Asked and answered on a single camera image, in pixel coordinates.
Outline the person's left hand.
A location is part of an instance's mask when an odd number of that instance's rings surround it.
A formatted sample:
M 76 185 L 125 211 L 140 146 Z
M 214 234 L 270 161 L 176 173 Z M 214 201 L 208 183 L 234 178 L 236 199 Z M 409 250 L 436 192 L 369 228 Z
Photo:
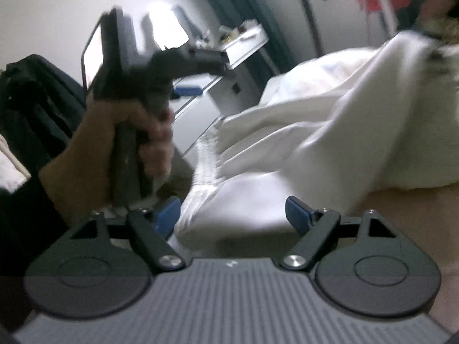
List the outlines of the person's left hand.
M 94 101 L 66 149 L 40 170 L 39 180 L 71 226 L 109 204 L 125 174 L 122 162 L 150 179 L 167 177 L 174 156 L 174 112 L 152 114 L 139 101 Z

